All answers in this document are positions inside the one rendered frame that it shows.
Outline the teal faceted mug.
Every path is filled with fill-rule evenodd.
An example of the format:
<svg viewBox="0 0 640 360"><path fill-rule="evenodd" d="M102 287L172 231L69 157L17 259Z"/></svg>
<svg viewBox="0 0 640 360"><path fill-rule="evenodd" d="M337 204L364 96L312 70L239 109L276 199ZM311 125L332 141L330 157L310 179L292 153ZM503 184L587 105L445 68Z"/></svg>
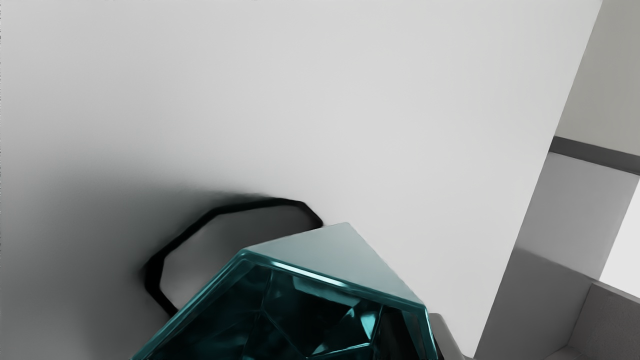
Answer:
<svg viewBox="0 0 640 360"><path fill-rule="evenodd" d="M439 360L423 301L349 224L240 249L130 360Z"/></svg>

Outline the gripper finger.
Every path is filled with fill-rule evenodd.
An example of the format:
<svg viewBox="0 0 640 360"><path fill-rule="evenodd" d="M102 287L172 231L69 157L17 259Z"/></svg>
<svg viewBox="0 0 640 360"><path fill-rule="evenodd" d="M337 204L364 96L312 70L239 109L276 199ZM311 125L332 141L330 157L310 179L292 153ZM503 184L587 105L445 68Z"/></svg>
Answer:
<svg viewBox="0 0 640 360"><path fill-rule="evenodd" d="M438 360L467 360L439 313L429 313L430 328L438 347Z"/></svg>

